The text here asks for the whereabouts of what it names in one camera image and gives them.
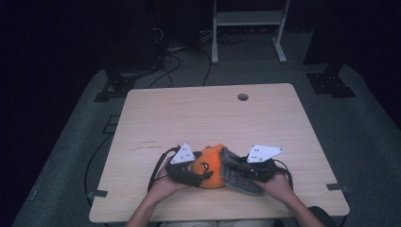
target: round hole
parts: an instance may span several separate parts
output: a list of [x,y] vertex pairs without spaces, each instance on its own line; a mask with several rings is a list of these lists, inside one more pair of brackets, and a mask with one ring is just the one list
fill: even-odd
[[246,100],[248,100],[248,98],[249,98],[248,95],[243,94],[243,93],[238,95],[238,99],[241,101],[246,101]]

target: person's left hand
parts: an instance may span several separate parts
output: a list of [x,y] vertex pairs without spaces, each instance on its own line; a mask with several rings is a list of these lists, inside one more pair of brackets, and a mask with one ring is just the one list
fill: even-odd
[[147,197],[155,202],[162,201],[172,196],[175,192],[189,187],[188,185],[182,183],[175,183],[168,177],[166,164],[169,161],[170,159],[167,159],[165,165],[160,169],[156,179],[154,180],[152,188],[147,194]]

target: dark background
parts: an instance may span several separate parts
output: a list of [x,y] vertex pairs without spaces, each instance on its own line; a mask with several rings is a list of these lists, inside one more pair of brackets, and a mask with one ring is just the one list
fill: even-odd
[[[219,7],[280,6],[279,1],[272,5],[247,2],[221,0]],[[101,56],[111,53],[123,56],[134,67],[151,68],[161,54],[154,51],[151,25],[163,28],[167,37],[193,45],[197,45],[200,29],[211,28],[210,0],[110,4],[112,1],[78,0],[0,3],[0,60],[6,94],[0,159],[1,226],[10,225],[17,215],[80,95],[102,68]],[[365,78],[400,126],[400,11],[396,1],[293,0],[286,30],[302,32],[316,27],[305,63],[340,58]]]

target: black strap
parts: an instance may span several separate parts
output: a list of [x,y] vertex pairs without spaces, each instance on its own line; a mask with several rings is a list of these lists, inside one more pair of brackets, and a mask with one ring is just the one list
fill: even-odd
[[159,172],[159,168],[162,165],[163,161],[165,160],[166,156],[168,155],[169,152],[174,151],[174,152],[178,152],[180,150],[180,146],[177,146],[176,148],[171,148],[168,151],[164,152],[162,154],[162,156],[160,156],[159,161],[156,164],[156,167],[153,169],[153,173],[151,174],[151,177],[149,179],[149,184],[148,184],[148,192],[151,189],[151,187],[153,186],[154,183],[154,178],[156,177],[156,174]]

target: person's right hand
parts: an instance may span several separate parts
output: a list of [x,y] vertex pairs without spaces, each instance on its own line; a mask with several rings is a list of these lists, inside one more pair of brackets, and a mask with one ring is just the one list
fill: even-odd
[[253,181],[260,187],[262,187],[266,192],[268,192],[273,198],[278,201],[286,201],[294,196],[291,186],[289,185],[288,179],[283,173],[276,173],[273,178],[271,178],[266,183],[261,183]]

